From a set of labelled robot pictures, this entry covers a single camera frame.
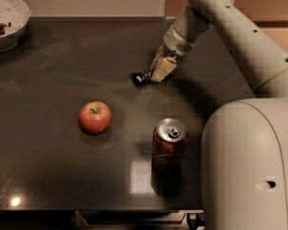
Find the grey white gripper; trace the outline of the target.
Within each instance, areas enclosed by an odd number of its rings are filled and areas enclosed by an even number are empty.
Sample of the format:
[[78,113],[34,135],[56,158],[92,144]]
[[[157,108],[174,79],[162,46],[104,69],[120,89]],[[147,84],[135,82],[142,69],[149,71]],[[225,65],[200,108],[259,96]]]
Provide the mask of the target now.
[[158,77],[165,77],[171,74],[177,67],[176,58],[165,57],[164,54],[184,58],[191,52],[194,46],[193,42],[186,40],[171,26],[163,37],[162,46],[156,51],[150,69]]

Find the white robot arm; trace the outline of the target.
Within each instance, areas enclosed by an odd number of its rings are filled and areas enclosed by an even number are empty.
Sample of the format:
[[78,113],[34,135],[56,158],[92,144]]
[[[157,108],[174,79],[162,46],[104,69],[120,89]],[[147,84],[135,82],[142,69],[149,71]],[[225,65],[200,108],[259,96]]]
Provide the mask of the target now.
[[151,64],[163,80],[175,57],[214,27],[254,98],[207,121],[201,173],[205,230],[288,230],[288,53],[237,10],[234,0],[188,0]]

